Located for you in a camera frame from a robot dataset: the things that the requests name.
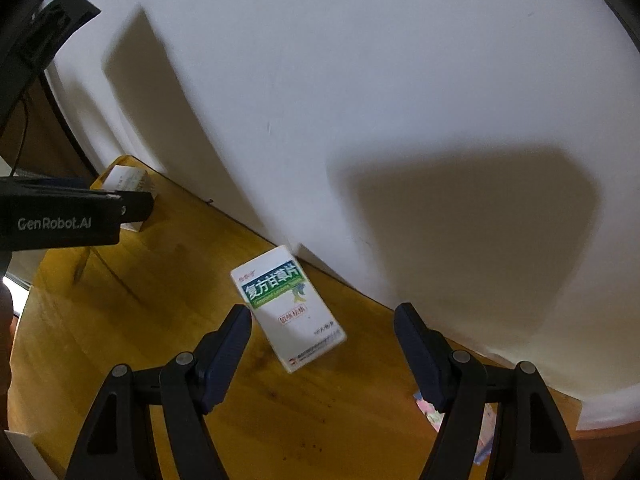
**yellow-brown wooden table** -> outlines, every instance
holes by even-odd
[[[129,156],[116,164],[143,167]],[[48,251],[18,325],[10,427],[31,435],[60,478],[111,367],[154,367],[193,349],[241,301],[229,271],[273,247],[150,174],[159,194],[142,231],[122,231],[116,246]],[[229,477],[417,479],[436,433],[412,398],[392,312],[304,267],[348,340],[290,375],[254,324],[225,402],[206,417]],[[574,429],[579,403],[556,400]],[[177,479],[161,408],[152,420],[164,478]]]

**white wall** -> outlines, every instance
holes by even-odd
[[[602,0],[91,0],[49,77],[132,153],[376,300],[640,381],[640,57]]]

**screw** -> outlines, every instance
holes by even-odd
[[[459,363],[468,363],[471,361],[471,355],[464,350],[456,350],[453,352],[453,360]]]
[[[182,366],[188,365],[191,361],[193,361],[193,354],[191,352],[179,353],[175,358],[175,362]]]
[[[128,371],[127,365],[115,365],[113,370],[111,370],[111,375],[114,377],[122,377],[123,375],[127,375]]]
[[[523,361],[520,363],[520,370],[526,374],[534,374],[536,372],[536,365],[529,361]]]

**box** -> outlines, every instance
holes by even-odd
[[[114,166],[104,180],[102,189],[106,191],[148,191],[154,200],[158,196],[147,172],[142,168],[130,166]],[[142,222],[121,224],[120,227],[138,232],[142,227]]]
[[[287,372],[313,361],[346,339],[331,311],[285,246],[231,271]]]

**black cable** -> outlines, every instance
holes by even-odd
[[[21,96],[20,102],[22,103],[22,109],[24,110],[24,128],[22,129],[20,148],[18,148],[17,155],[15,155],[15,162],[13,167],[11,168],[11,173],[9,173],[9,176],[14,176],[15,169],[18,167],[18,162],[20,162],[20,156],[22,155],[22,149],[24,148],[24,141],[27,138],[27,128],[29,127],[29,107],[27,106],[27,101],[25,101],[24,97]]]

